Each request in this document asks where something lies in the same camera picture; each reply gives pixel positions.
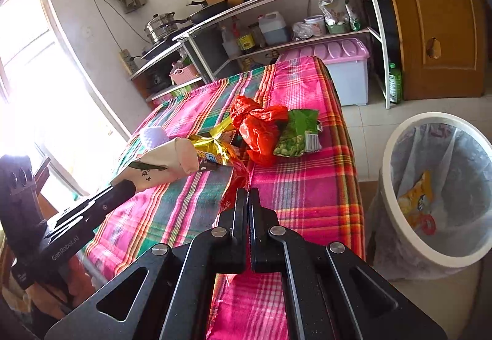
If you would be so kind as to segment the black frying pan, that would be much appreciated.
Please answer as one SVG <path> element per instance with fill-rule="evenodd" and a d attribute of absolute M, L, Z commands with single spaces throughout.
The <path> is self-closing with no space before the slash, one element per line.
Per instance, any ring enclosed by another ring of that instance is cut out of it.
<path fill-rule="evenodd" d="M 228 0 L 222 0 L 213 4 L 208 4 L 203 1 L 191 1 L 188 6 L 200 6 L 201 8 L 187 17 L 187 20 L 193 24 L 199 24 L 207 19 L 210 19 L 219 13 L 222 13 L 228 9 Z"/>

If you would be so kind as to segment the green pea snack bag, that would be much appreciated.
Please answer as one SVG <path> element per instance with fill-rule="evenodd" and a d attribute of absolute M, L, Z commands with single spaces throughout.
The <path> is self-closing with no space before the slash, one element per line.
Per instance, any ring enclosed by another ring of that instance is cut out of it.
<path fill-rule="evenodd" d="M 284 126 L 274 149 L 274 156 L 297 158 L 322 149 L 319 133 L 322 131 L 319 111 L 314 109 L 293 109 L 288 112 Z"/>

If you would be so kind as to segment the plaid pink green tablecloth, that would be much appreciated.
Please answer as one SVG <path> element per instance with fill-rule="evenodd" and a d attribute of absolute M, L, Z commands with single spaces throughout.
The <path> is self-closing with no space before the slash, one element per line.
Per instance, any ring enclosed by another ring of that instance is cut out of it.
<path fill-rule="evenodd" d="M 213 82 L 162 103 L 142 127 L 161 127 L 171 138 L 206 133 L 227 117 L 239 94 L 265 107 L 319 112 L 321 150 L 284 158 L 272 167 L 249 163 L 250 183 L 281 225 L 320 245 L 343 242 L 363 256 L 355 154 L 334 84 L 319 59 L 297 58 Z M 190 242 L 212 227 L 231 177 L 229 167 L 219 167 L 138 193 L 106 217 L 84 256 L 106 278 L 113 278 L 158 242 L 170 246 Z M 287 338 L 280 275 L 246 271 L 218 276 L 207 336 Z"/>

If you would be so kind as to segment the white trash bin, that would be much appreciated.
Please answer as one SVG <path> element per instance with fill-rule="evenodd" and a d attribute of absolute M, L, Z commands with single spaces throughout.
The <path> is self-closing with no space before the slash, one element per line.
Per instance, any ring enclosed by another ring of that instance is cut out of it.
<path fill-rule="evenodd" d="M 436 232 L 414 230 L 398 198 L 429 170 Z M 491 143 L 465 119 L 421 113 L 405 120 L 383 150 L 378 189 L 366 216 L 374 267 L 386 279 L 443 278 L 491 250 Z"/>

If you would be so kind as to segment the stainless steel steamer pot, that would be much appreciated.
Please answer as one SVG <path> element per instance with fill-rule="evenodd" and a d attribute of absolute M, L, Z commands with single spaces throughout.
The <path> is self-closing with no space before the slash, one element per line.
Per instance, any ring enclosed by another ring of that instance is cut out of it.
<path fill-rule="evenodd" d="M 178 30 L 179 24 L 185 24 L 187 19 L 175 19 L 175 12 L 154 14 L 146 23 L 144 32 L 152 44 L 165 40 L 171 33 Z"/>

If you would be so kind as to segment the beige paper cup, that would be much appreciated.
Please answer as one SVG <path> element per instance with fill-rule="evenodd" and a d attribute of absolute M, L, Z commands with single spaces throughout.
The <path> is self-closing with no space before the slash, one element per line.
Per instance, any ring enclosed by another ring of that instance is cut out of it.
<path fill-rule="evenodd" d="M 175 182 L 198 172 L 198 154 L 190 140 L 175 138 L 133 159 L 111 182 L 131 181 L 136 192 Z"/>

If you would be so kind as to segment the pink woven basket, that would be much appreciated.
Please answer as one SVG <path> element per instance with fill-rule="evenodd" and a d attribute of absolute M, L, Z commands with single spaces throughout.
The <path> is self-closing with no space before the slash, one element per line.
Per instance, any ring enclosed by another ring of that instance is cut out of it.
<path fill-rule="evenodd" d="M 197 69 L 192 64 L 175 67 L 169 76 L 174 85 L 182 85 L 199 77 Z"/>

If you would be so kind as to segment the white oil jug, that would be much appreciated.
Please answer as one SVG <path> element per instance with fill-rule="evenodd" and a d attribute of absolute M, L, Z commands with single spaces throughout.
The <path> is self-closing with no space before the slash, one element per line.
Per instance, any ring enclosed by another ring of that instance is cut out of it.
<path fill-rule="evenodd" d="M 283 16 L 275 11 L 258 17 L 258 24 L 265 42 L 269 46 L 290 41 L 290 33 Z"/>

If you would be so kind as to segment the gold yellow snack bag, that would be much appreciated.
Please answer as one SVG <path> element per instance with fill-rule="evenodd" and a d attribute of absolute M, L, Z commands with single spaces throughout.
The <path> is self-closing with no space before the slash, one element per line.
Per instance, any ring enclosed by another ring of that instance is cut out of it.
<path fill-rule="evenodd" d="M 245 170 L 241 150 L 233 145 L 237 137 L 237 129 L 233 126 L 233 119 L 227 117 L 221 123 L 204 134 L 192 134 L 188 137 L 194 146 L 198 157 L 221 166 L 230 166 L 238 170 Z"/>

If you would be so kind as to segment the yellow snack wrapper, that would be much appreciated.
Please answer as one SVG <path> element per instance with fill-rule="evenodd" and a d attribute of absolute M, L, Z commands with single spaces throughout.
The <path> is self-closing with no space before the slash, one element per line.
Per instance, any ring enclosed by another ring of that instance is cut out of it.
<path fill-rule="evenodd" d="M 398 198 L 400 210 L 414 230 L 420 229 L 420 215 L 431 214 L 430 205 L 433 201 L 434 194 L 429 170 L 425 170 L 416 184 L 407 193 Z"/>

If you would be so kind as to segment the red wrapper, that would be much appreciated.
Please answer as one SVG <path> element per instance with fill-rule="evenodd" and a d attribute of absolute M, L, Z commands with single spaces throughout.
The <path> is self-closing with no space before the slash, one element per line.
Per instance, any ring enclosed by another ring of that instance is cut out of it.
<path fill-rule="evenodd" d="M 249 172 L 245 164 L 240 160 L 233 161 L 233 171 L 228 185 L 219 203 L 219 212 L 233 208 L 237 191 L 247 189 L 249 184 Z"/>

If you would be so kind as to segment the green plastic bottle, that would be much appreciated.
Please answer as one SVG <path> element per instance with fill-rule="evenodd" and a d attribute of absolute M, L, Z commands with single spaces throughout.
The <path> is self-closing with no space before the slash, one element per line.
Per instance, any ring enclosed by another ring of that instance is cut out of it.
<path fill-rule="evenodd" d="M 389 101 L 398 104 L 402 101 L 402 73 L 395 63 L 389 64 Z"/>

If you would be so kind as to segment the red round lid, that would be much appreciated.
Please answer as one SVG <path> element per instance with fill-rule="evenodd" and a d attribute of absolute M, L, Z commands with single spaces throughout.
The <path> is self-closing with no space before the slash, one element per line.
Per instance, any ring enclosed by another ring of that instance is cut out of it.
<path fill-rule="evenodd" d="M 431 214 L 422 214 L 419 216 L 419 228 L 427 236 L 435 234 L 436 223 Z"/>

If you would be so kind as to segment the wooden door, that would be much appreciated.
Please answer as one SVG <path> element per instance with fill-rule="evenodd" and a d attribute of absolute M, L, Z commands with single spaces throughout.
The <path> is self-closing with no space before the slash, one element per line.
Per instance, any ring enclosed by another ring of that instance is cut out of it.
<path fill-rule="evenodd" d="M 392 0 L 404 98 L 472 98 L 485 90 L 483 0 Z"/>

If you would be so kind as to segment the soy sauce bottle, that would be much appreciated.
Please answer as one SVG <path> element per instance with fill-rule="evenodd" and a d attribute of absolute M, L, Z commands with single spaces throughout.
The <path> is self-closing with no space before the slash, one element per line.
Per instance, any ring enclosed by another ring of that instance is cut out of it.
<path fill-rule="evenodd" d="M 256 43 L 253 39 L 253 34 L 250 30 L 241 24 L 241 21 L 233 16 L 233 35 L 239 45 L 239 49 L 242 53 L 251 53 L 256 48 Z"/>

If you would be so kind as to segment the red plastic bag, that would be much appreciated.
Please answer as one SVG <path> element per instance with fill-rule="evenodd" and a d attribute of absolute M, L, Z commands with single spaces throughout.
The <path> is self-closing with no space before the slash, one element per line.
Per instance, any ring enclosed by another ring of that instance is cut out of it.
<path fill-rule="evenodd" d="M 274 165 L 274 149 L 281 133 L 279 127 L 288 122 L 288 107 L 262 107 L 253 99 L 239 95 L 231 106 L 230 118 L 249 147 L 249 158 L 263 167 Z"/>

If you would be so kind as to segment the white metal shelf unit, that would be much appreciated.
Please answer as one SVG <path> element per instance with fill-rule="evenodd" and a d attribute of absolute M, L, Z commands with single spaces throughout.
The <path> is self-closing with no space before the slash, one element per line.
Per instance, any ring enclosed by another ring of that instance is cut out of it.
<path fill-rule="evenodd" d="M 335 27 L 326 29 L 322 13 L 302 10 L 298 0 L 250 0 L 171 34 L 170 47 L 158 45 L 147 53 L 148 61 L 131 74 L 135 80 L 144 73 L 157 73 L 158 65 L 171 55 L 184 51 L 194 67 L 194 75 L 178 78 L 171 86 L 162 86 L 148 95 L 149 102 L 181 87 L 214 82 L 245 70 L 245 61 L 267 62 L 277 53 L 296 47 L 312 47 L 317 51 L 321 42 L 338 38 L 342 42 L 341 55 L 328 50 L 328 56 L 340 67 L 340 59 L 354 60 L 348 48 L 348 38 L 368 33 L 381 44 L 383 63 L 389 63 L 387 39 L 378 0 L 371 0 L 377 27 L 363 27 L 358 31 Z M 324 6 L 345 5 L 349 0 L 321 0 Z"/>

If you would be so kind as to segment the black induction cooker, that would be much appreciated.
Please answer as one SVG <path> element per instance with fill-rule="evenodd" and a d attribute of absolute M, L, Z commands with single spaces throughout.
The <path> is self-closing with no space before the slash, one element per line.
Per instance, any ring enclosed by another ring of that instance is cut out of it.
<path fill-rule="evenodd" d="M 142 52 L 142 58 L 146 61 L 150 61 L 156 57 L 159 53 L 167 50 L 168 48 L 179 45 L 179 42 L 173 41 L 171 37 L 152 45 L 149 49 L 144 49 Z"/>

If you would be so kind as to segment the pink lid storage box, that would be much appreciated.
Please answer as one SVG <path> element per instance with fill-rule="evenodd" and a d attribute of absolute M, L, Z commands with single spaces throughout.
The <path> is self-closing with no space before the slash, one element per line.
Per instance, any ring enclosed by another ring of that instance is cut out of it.
<path fill-rule="evenodd" d="M 334 82 L 342 106 L 364 106 L 369 101 L 369 50 L 357 38 L 343 38 L 297 47 L 279 55 L 277 62 L 317 57 Z"/>

